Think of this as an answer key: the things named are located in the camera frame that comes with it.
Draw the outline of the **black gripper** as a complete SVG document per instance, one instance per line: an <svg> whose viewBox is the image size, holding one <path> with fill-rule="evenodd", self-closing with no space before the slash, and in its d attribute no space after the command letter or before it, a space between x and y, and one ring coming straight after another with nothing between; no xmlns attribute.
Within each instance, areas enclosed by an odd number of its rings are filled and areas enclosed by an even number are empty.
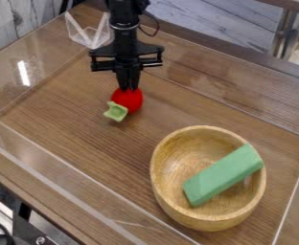
<svg viewBox="0 0 299 245"><path fill-rule="evenodd" d="M120 89L125 91L130 85L132 90L136 90L140 71L146 67L162 65L162 52L162 46L137 41L134 50L121 55L114 51L113 44L108 44L89 51L90 70L114 72Z"/></svg>

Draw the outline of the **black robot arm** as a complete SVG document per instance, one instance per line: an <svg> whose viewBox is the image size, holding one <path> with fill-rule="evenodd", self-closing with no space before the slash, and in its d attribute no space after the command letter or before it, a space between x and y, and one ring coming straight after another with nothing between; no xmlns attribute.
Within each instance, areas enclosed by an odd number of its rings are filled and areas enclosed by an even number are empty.
<svg viewBox="0 0 299 245"><path fill-rule="evenodd" d="M90 70L112 71L116 75L118 88L122 91L137 89L140 73L146 67L162 65L164 47L148 44L137 39L140 16L150 5L149 0L105 0L109 18L108 27L113 33L112 41L98 48L91 48Z"/></svg>

